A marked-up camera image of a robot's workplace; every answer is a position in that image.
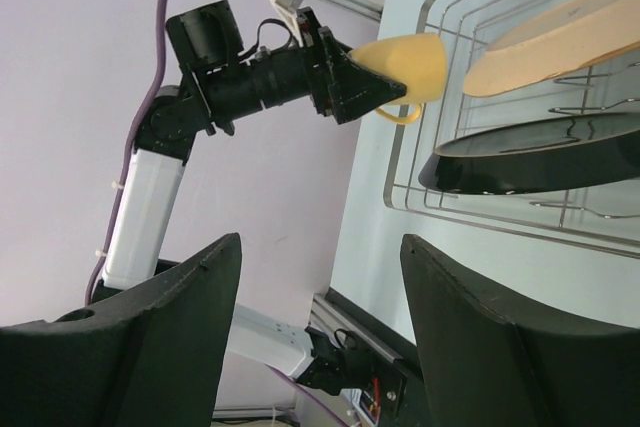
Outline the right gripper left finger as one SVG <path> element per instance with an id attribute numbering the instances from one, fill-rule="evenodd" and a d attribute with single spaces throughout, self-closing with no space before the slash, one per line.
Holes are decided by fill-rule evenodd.
<path id="1" fill-rule="evenodd" d="M 56 321 L 3 328 L 2 424 L 209 425 L 241 262 L 231 233 Z"/>

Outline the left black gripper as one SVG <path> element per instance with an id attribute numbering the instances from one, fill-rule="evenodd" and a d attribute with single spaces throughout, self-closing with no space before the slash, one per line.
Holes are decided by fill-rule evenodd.
<path id="1" fill-rule="evenodd" d="M 216 125 L 310 97 L 316 112 L 338 124 L 360 119 L 403 97 L 407 86 L 353 61 L 310 7 L 297 12 L 302 43 L 255 54 L 206 76 L 205 99 Z"/>

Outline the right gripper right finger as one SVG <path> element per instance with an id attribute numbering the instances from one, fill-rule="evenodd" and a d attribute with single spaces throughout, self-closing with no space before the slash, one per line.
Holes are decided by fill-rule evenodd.
<path id="1" fill-rule="evenodd" d="M 526 297 L 414 234 L 400 262 L 434 425 L 638 425 L 638 329 Z"/>

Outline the yellow mug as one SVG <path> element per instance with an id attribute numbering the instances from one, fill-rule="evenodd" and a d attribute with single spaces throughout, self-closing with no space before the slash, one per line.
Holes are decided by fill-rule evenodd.
<path id="1" fill-rule="evenodd" d="M 396 125 L 418 121 L 423 106 L 441 98 L 447 78 L 447 56 L 440 37 L 419 33 L 370 42 L 349 52 L 357 63 L 406 86 L 406 93 L 385 105 L 412 105 L 405 116 L 394 116 L 382 106 L 376 113 Z"/>

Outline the metal wire dish rack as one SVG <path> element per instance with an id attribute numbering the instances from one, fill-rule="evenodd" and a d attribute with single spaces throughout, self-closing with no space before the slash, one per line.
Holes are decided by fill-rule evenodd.
<path id="1" fill-rule="evenodd" d="M 448 57 L 442 97 L 420 121 L 396 129 L 384 184 L 387 206 L 432 218 L 614 255 L 639 254 L 639 183 L 631 179 L 549 193 L 463 196 L 439 193 L 418 176 L 440 144 L 489 129 L 568 115 L 637 113 L 639 54 L 516 91 L 472 98 L 464 78 L 502 34 L 568 0 L 388 0 L 391 33 L 411 26 L 439 34 Z"/>

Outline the red rimmed beige plate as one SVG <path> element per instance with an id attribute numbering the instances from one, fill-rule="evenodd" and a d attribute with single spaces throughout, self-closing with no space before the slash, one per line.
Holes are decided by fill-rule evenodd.
<path id="1" fill-rule="evenodd" d="M 639 115 L 564 116 L 496 128 L 435 148 L 418 176 L 428 190 L 515 195 L 639 176 Z"/>

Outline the beige bird pattern plate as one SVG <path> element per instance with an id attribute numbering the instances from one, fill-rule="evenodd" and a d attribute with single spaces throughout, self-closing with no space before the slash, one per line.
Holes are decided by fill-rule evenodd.
<path id="1" fill-rule="evenodd" d="M 581 70 L 639 47 L 639 0 L 569 0 L 491 43 L 463 93 L 490 97 Z"/>

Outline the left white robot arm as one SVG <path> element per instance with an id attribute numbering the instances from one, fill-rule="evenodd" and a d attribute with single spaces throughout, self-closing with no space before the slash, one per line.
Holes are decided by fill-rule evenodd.
<path id="1" fill-rule="evenodd" d="M 213 383 L 229 349 L 330 394 L 374 380 L 371 352 L 357 338 L 335 344 L 314 328 L 286 328 L 236 304 L 237 235 L 157 269 L 198 133 L 232 134 L 236 120 L 302 97 L 344 124 L 405 94 L 402 83 L 355 62 L 311 9 L 288 33 L 275 50 L 245 49 L 224 0 L 159 18 L 158 52 L 175 53 L 182 79 L 167 86 L 156 77 L 134 118 L 95 279 L 117 300 L 141 302 L 135 371 L 153 386 Z"/>

